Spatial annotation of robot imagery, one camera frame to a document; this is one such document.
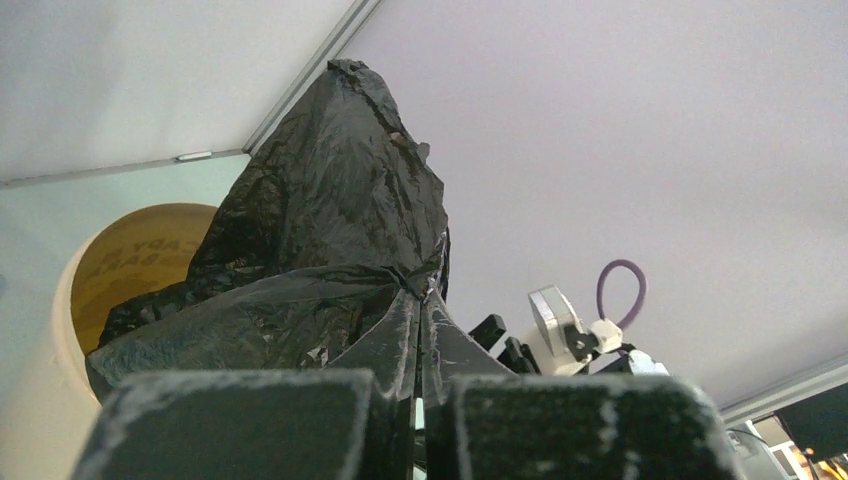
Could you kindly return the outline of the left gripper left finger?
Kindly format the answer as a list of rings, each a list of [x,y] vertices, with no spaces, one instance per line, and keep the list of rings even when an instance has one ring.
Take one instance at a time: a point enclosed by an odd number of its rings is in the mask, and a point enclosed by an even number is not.
[[[106,400],[75,479],[409,479],[419,301],[315,370],[138,374]]]

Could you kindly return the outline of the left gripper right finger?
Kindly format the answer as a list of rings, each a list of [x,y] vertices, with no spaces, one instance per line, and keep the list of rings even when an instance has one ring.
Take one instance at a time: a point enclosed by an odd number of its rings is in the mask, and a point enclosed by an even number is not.
[[[666,375],[518,375],[450,317],[421,308],[431,479],[740,479],[717,412]]]

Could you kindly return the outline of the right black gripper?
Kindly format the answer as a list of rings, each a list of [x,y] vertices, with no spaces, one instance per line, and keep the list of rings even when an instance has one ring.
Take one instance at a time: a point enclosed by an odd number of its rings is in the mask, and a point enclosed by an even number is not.
[[[498,314],[489,314],[470,332],[469,336],[485,351],[490,352],[505,335],[506,326]],[[608,359],[596,374],[665,375],[666,366],[634,345],[625,343],[607,353],[595,353],[592,360]],[[539,375],[540,368],[530,347],[515,337],[508,337],[497,360],[510,371],[520,375]]]

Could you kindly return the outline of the beige plastic trash bin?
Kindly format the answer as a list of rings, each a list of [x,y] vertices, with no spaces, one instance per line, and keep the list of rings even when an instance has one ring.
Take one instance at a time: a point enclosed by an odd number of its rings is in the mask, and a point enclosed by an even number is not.
[[[135,210],[87,240],[57,283],[47,328],[1,403],[1,476],[67,479],[101,404],[85,357],[112,307],[186,277],[215,207]]]

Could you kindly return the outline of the black trash bag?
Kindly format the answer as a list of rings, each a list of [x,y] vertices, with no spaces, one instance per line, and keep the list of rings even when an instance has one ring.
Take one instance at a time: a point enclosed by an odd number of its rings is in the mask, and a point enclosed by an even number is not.
[[[321,368],[397,294],[448,288],[444,185],[384,79],[334,60],[232,185],[186,277],[111,309],[85,359],[104,400],[161,370]]]

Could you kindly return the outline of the right aluminium frame post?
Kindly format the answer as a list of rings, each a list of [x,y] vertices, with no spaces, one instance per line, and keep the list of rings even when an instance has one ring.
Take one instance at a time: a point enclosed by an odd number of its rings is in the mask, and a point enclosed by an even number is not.
[[[345,50],[382,4],[382,0],[356,0],[351,4],[248,138],[242,153],[254,155],[259,151],[327,63]]]

